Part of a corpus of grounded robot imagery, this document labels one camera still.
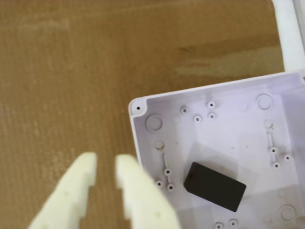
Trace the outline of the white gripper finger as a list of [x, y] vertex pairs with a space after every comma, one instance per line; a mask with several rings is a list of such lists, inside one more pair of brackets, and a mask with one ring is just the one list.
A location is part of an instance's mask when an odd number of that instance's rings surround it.
[[132, 229], [181, 228], [176, 211], [135, 157], [116, 156], [115, 179], [122, 192], [124, 217]]
[[78, 229], [86, 216], [90, 187], [96, 183], [97, 155], [78, 156], [59, 180], [30, 229]]

